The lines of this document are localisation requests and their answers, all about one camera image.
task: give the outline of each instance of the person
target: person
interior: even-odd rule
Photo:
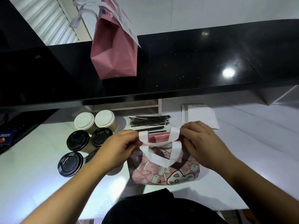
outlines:
[[[189,122],[180,130],[182,142],[202,165],[217,172],[241,196],[261,223],[299,223],[299,201],[238,160],[206,124]],[[37,207],[22,224],[72,224],[92,191],[112,169],[140,146],[138,133],[123,130],[110,136],[95,157]],[[196,202],[174,198],[167,189],[125,198],[110,209],[103,223],[225,223]]]

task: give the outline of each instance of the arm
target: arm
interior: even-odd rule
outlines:
[[[238,160],[212,128],[200,121],[189,122],[182,126],[181,135],[190,154],[219,173],[261,223],[298,223],[299,201]]]
[[[124,163],[138,145],[138,133],[133,130],[110,136],[93,159],[36,208],[22,224],[76,223],[100,180],[110,170]]]

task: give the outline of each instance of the white marble countertop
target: white marble countertop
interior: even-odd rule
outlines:
[[[163,99],[170,126],[180,127],[182,104],[207,104],[215,111],[217,135],[232,153],[263,177],[299,199],[299,105],[266,106],[248,91]],[[0,223],[19,223],[69,178],[57,171],[68,135],[75,130],[74,109],[60,109],[11,150],[0,156]],[[125,118],[118,117],[119,125]],[[80,218],[104,217],[119,200],[165,186],[132,185],[125,163],[105,176]],[[238,194],[212,170],[201,168],[199,180],[166,186],[175,197],[197,201],[214,210],[244,209]]]

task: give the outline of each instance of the person's left hand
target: person's left hand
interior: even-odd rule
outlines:
[[[139,141],[138,132],[134,130],[123,130],[108,137],[99,148],[91,162],[97,162],[105,171],[123,164],[134,150],[142,145]]]

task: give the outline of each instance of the corrugated metal shutter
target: corrugated metal shutter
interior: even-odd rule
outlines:
[[[79,42],[57,0],[10,2],[47,46]]]

